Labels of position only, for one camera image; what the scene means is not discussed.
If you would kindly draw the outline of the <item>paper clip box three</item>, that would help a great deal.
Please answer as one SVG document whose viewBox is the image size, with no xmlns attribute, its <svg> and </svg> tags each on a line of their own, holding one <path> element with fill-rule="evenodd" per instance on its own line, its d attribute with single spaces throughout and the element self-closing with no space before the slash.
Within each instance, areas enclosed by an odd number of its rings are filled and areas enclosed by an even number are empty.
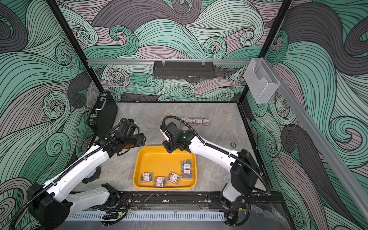
<svg viewBox="0 0 368 230">
<path fill-rule="evenodd" d="M 188 118 L 188 124 L 189 125 L 193 126 L 193 125 L 196 124 L 195 122 L 196 122 L 195 118 Z"/>
</svg>

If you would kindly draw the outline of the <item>paper clip box nine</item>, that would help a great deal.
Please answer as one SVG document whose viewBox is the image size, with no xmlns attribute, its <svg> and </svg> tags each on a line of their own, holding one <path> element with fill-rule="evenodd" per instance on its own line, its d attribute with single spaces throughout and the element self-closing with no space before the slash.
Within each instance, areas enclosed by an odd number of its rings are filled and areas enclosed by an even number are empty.
<svg viewBox="0 0 368 230">
<path fill-rule="evenodd" d="M 181 168 L 184 170 L 189 170 L 189 169 L 192 169 L 193 167 L 191 160 L 183 160 L 181 161 L 180 165 L 181 165 Z"/>
</svg>

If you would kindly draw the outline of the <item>paper clip box one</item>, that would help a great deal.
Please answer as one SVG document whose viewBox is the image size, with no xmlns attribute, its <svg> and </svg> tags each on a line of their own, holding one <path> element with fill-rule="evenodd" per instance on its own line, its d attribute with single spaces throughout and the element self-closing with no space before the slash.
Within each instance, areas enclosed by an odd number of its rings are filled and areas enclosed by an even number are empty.
<svg viewBox="0 0 368 230">
<path fill-rule="evenodd" d="M 195 119 L 195 125 L 196 126 L 203 126 L 203 119 L 202 118 L 196 118 Z"/>
</svg>

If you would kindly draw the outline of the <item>paper clip box two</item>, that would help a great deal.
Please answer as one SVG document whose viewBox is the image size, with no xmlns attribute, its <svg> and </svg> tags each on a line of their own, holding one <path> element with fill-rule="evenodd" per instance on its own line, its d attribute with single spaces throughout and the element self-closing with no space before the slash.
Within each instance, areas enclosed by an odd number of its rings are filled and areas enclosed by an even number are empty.
<svg viewBox="0 0 368 230">
<path fill-rule="evenodd" d="M 210 119 L 208 117 L 203 117 L 202 118 L 202 124 L 204 126 L 209 126 L 210 125 Z"/>
</svg>

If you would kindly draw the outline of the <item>paper clip box eight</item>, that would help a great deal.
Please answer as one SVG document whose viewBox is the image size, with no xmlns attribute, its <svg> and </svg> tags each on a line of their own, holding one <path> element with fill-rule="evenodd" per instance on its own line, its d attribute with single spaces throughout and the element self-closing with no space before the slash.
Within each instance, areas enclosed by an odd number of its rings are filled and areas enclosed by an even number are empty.
<svg viewBox="0 0 368 230">
<path fill-rule="evenodd" d="M 168 175 L 168 181 L 174 185 L 178 185 L 180 182 L 181 176 L 174 173 L 174 172 L 170 172 Z"/>
</svg>

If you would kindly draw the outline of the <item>paper clip box seven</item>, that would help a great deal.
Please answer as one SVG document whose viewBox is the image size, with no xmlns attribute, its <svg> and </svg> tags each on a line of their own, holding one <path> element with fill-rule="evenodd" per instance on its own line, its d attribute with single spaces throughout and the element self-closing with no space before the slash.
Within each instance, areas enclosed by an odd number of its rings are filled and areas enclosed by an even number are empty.
<svg viewBox="0 0 368 230">
<path fill-rule="evenodd" d="M 166 187 L 167 177 L 156 176 L 154 179 L 154 187 Z"/>
</svg>

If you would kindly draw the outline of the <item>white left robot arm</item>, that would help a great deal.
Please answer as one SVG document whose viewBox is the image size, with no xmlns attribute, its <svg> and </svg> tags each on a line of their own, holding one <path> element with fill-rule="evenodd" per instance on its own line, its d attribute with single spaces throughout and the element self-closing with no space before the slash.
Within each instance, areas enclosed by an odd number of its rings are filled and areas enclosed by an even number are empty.
<svg viewBox="0 0 368 230">
<path fill-rule="evenodd" d="M 107 135 L 96 141 L 94 146 L 60 174 L 43 184 L 35 183 L 30 186 L 27 190 L 27 202 L 16 212 L 9 228 L 15 230 L 19 218 L 26 211 L 38 221 L 38 229 L 54 230 L 79 211 L 104 205 L 116 206 L 118 191 L 110 184 L 72 194 L 76 185 L 98 166 L 114 155 L 123 155 L 131 148 L 144 146 L 147 140 L 133 119 L 121 119 L 113 130 L 112 136 Z"/>
</svg>

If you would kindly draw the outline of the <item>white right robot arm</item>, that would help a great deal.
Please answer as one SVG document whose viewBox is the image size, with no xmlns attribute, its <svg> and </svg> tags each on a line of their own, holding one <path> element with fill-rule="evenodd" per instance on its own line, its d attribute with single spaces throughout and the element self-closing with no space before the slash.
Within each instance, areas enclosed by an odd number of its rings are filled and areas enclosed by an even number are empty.
<svg viewBox="0 0 368 230">
<path fill-rule="evenodd" d="M 203 156 L 220 165 L 230 173 L 230 182 L 225 185 L 219 199 L 226 208 L 236 201 L 249 198 L 256 191 L 265 195 L 271 193 L 269 183 L 261 175 L 258 163 L 251 153 L 230 150 L 202 138 L 187 122 L 176 116 L 166 116 L 160 125 L 168 153 L 175 150 Z"/>
</svg>

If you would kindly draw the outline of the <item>paper clip box ten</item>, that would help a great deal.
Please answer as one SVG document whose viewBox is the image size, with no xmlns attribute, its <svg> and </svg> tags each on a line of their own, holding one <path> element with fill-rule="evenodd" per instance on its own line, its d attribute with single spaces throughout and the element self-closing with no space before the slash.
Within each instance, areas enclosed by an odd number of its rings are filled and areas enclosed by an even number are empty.
<svg viewBox="0 0 368 230">
<path fill-rule="evenodd" d="M 190 169 L 182 169 L 181 170 L 181 177 L 183 179 L 191 180 L 193 178 L 193 172 Z"/>
</svg>

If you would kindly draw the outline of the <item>paper clip box six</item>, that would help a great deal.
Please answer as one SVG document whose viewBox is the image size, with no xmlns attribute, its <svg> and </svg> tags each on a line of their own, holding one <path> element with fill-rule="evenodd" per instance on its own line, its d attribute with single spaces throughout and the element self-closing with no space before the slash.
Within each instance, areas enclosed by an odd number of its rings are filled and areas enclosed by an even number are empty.
<svg viewBox="0 0 368 230">
<path fill-rule="evenodd" d="M 150 183 L 153 180 L 153 173 L 152 172 L 143 172 L 140 175 L 140 181 L 142 183 Z"/>
</svg>

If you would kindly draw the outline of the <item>yellow plastic tray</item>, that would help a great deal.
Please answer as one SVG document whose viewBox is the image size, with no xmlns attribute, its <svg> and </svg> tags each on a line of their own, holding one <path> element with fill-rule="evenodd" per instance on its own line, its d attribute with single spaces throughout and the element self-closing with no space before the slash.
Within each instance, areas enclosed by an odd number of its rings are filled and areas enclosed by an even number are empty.
<svg viewBox="0 0 368 230">
<path fill-rule="evenodd" d="M 170 172 L 174 172 L 181 176 L 181 161 L 191 160 L 193 178 L 180 179 L 178 185 L 174 185 L 168 181 Z M 140 175 L 145 172 L 153 173 L 153 180 L 150 183 L 142 183 Z M 156 176 L 167 177 L 166 187 L 154 187 L 154 179 Z M 196 157 L 193 153 L 187 151 L 175 150 L 173 153 L 167 153 L 163 146 L 146 146 L 143 147 L 138 154 L 135 171 L 133 176 L 133 185 L 138 189 L 153 189 L 153 190 L 184 190 L 192 189 L 197 183 Z"/>
</svg>

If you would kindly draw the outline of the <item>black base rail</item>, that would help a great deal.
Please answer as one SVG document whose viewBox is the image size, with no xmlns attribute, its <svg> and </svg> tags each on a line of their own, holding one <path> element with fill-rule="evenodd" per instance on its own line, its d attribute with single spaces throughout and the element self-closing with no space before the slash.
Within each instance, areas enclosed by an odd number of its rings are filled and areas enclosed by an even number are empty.
<svg viewBox="0 0 368 230">
<path fill-rule="evenodd" d="M 208 209 L 239 209 L 245 208 L 248 203 L 260 207 L 286 208 L 286 202 L 279 192 L 268 195 L 254 193 L 249 197 L 240 196 L 235 201 L 226 201 L 220 192 L 124 191 L 119 192 L 116 201 L 118 207 L 128 209 L 155 205 L 197 205 Z"/>
</svg>

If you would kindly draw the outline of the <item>black wall-mounted shelf tray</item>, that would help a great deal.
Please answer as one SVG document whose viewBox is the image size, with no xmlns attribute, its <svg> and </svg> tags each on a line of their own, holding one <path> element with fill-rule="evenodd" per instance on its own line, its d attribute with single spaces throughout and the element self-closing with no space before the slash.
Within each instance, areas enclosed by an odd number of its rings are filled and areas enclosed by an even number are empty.
<svg viewBox="0 0 368 230">
<path fill-rule="evenodd" d="M 212 79 L 215 67 L 206 61 L 156 61 L 153 75 L 159 80 Z"/>
</svg>

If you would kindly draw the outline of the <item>clear acrylic wall holder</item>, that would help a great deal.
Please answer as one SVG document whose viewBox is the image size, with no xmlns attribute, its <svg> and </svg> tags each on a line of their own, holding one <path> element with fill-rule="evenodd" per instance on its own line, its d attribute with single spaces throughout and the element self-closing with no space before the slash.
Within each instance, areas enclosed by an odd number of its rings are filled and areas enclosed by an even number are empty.
<svg viewBox="0 0 368 230">
<path fill-rule="evenodd" d="M 257 104 L 268 103 L 280 86 L 271 62 L 263 57 L 253 58 L 243 77 Z"/>
</svg>

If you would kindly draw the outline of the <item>aluminium wall rail right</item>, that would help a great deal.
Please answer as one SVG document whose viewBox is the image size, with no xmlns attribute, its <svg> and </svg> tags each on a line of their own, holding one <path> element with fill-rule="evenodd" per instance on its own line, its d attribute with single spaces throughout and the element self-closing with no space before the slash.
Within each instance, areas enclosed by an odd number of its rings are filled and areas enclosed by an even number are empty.
<svg viewBox="0 0 368 230">
<path fill-rule="evenodd" d="M 305 105 L 303 109 L 301 104 L 295 99 L 292 90 L 287 86 L 287 81 L 280 78 L 273 65 L 268 60 L 264 59 L 264 62 L 265 66 L 271 71 L 271 76 L 279 82 L 280 86 L 278 88 L 285 97 L 290 108 L 305 127 L 315 146 L 323 154 L 331 169 L 355 202 L 361 214 L 367 219 L 368 193 L 340 157 L 340 151 L 336 150 L 337 145 L 331 143 L 332 134 L 328 128 L 328 119 L 331 114 L 327 113 L 328 108 L 325 108 L 325 106 L 329 106 L 329 104 L 322 103 L 318 105 L 317 103 L 310 103 Z"/>
</svg>

